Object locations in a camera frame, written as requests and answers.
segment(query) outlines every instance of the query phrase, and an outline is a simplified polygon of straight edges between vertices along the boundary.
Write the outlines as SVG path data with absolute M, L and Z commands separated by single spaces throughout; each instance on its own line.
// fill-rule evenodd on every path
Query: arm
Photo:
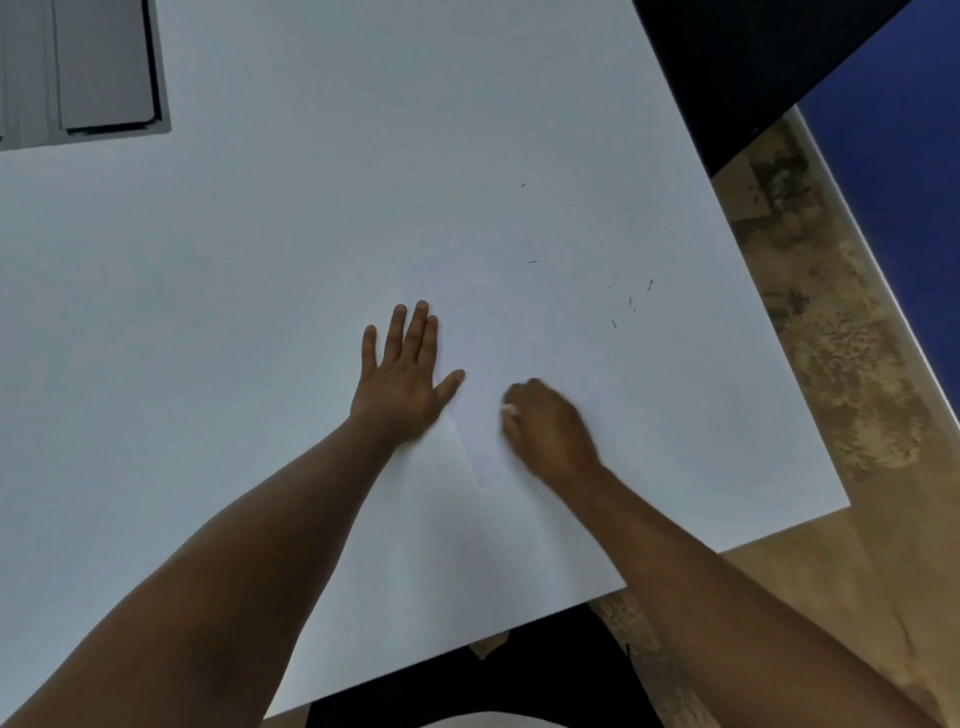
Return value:
M 725 728 L 932 728 L 842 644 L 647 504 L 600 462 L 577 410 L 532 379 L 503 432 L 604 548 Z
M 7 723 L 256 726 L 373 482 L 420 437 L 463 372 L 436 389 L 437 319 L 364 333 L 348 419 L 204 525 L 80 643 Z

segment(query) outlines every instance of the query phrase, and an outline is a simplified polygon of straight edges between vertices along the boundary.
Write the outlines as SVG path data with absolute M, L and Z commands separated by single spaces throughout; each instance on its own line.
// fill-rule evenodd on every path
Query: dark fabric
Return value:
M 468 647 L 316 701 L 307 728 L 420 728 L 487 711 L 567 728 L 662 726 L 633 665 L 584 604 L 512 630 L 481 661 Z
M 907 0 L 634 0 L 709 174 Z

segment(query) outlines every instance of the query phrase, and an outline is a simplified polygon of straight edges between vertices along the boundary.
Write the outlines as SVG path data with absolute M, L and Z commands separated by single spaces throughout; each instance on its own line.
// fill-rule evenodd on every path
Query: left hand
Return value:
M 350 416 L 376 418 L 389 429 L 398 445 L 416 440 L 437 422 L 465 376 L 458 369 L 433 386 L 438 323 L 436 316 L 427 316 L 428 310 L 426 301 L 417 303 L 404 337 L 407 308 L 401 304 L 394 309 L 379 366 L 376 327 L 369 326 L 363 333 L 360 383 L 353 395 Z

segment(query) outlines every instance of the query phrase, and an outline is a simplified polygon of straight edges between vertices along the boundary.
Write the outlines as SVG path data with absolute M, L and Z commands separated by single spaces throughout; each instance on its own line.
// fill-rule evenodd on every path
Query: right hand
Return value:
M 503 396 L 500 423 L 516 456 L 555 491 L 603 468 L 577 408 L 539 379 Z

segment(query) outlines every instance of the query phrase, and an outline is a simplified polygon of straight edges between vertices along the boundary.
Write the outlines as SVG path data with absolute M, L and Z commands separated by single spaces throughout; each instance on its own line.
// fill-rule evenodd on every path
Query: white table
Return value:
M 569 276 L 630 413 L 611 462 L 710 546 L 846 504 L 628 0 L 158 4 L 171 133 L 0 157 L 0 718 L 342 421 L 396 271 L 463 231 Z M 620 584 L 442 419 L 272 712 Z

